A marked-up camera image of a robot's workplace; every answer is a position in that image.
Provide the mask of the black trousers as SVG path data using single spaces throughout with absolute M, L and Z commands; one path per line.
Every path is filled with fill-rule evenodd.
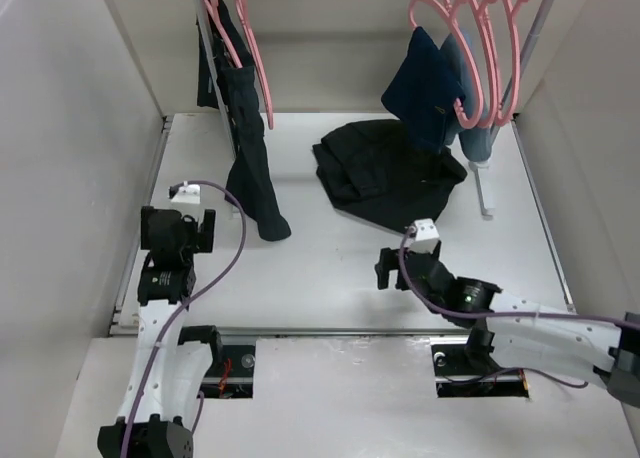
M 397 120 L 347 123 L 312 147 L 332 206 L 403 233 L 419 219 L 437 220 L 467 172 L 448 149 L 418 150 Z

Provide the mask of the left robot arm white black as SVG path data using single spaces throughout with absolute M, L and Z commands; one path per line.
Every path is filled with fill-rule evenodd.
M 213 325 L 187 327 L 196 282 L 194 257 L 213 250 L 216 213 L 201 219 L 173 209 L 141 210 L 146 256 L 137 288 L 139 331 L 123 402 L 100 428 L 104 457 L 191 457 L 202 413 L 205 375 L 223 365 Z

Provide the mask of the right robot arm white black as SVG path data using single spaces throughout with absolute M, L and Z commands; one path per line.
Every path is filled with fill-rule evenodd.
M 377 286 L 412 292 L 433 314 L 469 332 L 465 365 L 478 376 L 536 370 L 604 389 L 639 405 L 639 316 L 563 312 L 506 293 L 494 283 L 452 274 L 439 252 L 383 248 Z

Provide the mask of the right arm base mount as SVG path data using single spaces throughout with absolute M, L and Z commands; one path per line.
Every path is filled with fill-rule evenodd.
M 463 343 L 431 346 L 436 393 L 439 398 L 528 398 L 524 373 L 505 371 L 491 360 L 471 358 Z

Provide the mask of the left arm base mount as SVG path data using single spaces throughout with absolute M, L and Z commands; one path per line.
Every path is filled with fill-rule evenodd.
M 256 339 L 223 336 L 222 353 L 205 374 L 200 390 L 206 399 L 251 399 L 256 369 Z

